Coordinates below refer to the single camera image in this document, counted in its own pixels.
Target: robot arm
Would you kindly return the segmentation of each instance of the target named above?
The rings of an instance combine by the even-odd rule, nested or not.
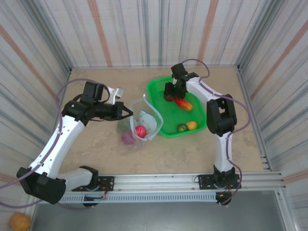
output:
[[[171,70],[173,82],[166,83],[165,95],[183,99],[185,94],[189,92],[206,104],[207,127],[216,138],[216,160],[214,164],[213,184],[217,188],[225,188],[228,185],[236,184],[238,175],[235,174],[234,166],[228,161],[226,149],[226,141],[227,137],[229,137],[228,154],[229,160],[232,160],[232,135],[230,133],[234,131],[234,126],[237,123],[233,101],[218,97],[222,94],[216,92],[204,82],[200,83],[199,76],[196,73],[188,73],[182,63],[174,65]]]
[[[107,91],[108,99],[101,102],[103,89]],[[58,124],[45,148],[30,164],[29,168],[21,167],[18,170],[17,177],[19,178],[40,165],[34,173],[20,181],[27,194],[55,204],[66,191],[80,186],[85,186],[90,190],[97,187],[98,171],[91,167],[81,166],[73,172],[60,175],[58,172],[75,138],[83,131],[90,120],[98,117],[103,120],[114,121],[133,115],[133,112],[126,108],[123,102],[116,102],[116,99],[121,98],[122,94],[123,90],[121,88],[112,89],[103,84],[86,82],[83,93],[64,106],[62,111],[62,132],[48,158],[43,160],[59,133],[60,124]]]

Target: floor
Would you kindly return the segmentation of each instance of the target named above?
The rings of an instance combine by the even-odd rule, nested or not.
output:
[[[284,231],[285,227],[274,192],[238,192],[228,207],[209,202],[131,203],[72,211],[39,204],[31,230]]]
[[[204,68],[188,69],[200,76],[206,75]],[[234,68],[211,68],[211,76],[206,83],[216,91],[231,94],[244,102]],[[74,70],[70,79],[88,78],[101,82],[111,88],[122,87],[124,95],[120,99],[129,107],[129,102],[141,99],[146,86],[152,79],[171,75],[164,69],[105,69]],[[64,98],[68,102],[82,93],[84,81],[72,83]],[[247,114],[235,105],[238,124],[247,122]],[[65,157],[60,172],[75,170],[81,165],[93,167],[100,174],[160,174],[160,173],[199,173],[212,172],[215,161],[216,143],[214,135],[206,128],[194,134],[177,138],[157,135],[145,147],[135,153],[122,154],[119,151],[117,122],[89,122],[77,137]],[[234,135],[232,140],[233,160],[242,171],[263,171],[257,142],[249,126]]]

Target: green plastic tray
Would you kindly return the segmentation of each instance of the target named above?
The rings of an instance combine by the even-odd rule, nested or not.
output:
[[[175,102],[167,102],[164,99],[165,83],[172,82],[172,77],[152,80],[148,83],[147,91],[151,104],[159,111],[164,119],[159,133],[162,136],[172,138],[201,131],[206,128],[206,114],[202,104],[193,94],[187,93],[185,99],[192,104],[192,111],[187,112],[179,108]],[[177,132],[178,124],[186,124],[196,121],[198,128],[185,132]]]

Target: wooden table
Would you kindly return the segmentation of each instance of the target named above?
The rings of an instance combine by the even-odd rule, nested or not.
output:
[[[200,76],[206,75],[204,68],[192,68]],[[244,102],[237,76],[233,68],[210,68],[211,76],[206,83],[216,91],[232,95]],[[146,86],[152,79],[171,75],[169,68],[154,69],[105,69],[75,70],[70,79],[88,78],[111,88],[122,87],[124,95],[120,99],[129,107],[129,102],[141,99]],[[64,103],[83,92],[85,82],[68,86]],[[243,108],[235,104],[236,128],[247,122]],[[119,134],[115,122],[89,122],[77,137],[66,155],[60,172],[75,170],[81,165],[93,167],[100,174],[161,174],[212,172],[215,161],[216,142],[206,128],[203,131],[176,138],[157,135],[145,147],[131,154],[118,150]],[[235,134],[232,141],[232,156],[242,171],[263,171],[260,154],[252,127]]]

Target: clear plastic bag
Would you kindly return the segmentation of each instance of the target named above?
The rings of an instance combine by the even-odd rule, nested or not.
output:
[[[160,113],[143,98],[131,104],[134,115],[118,122],[119,151],[123,154],[143,148],[145,141],[152,140],[163,125]]]

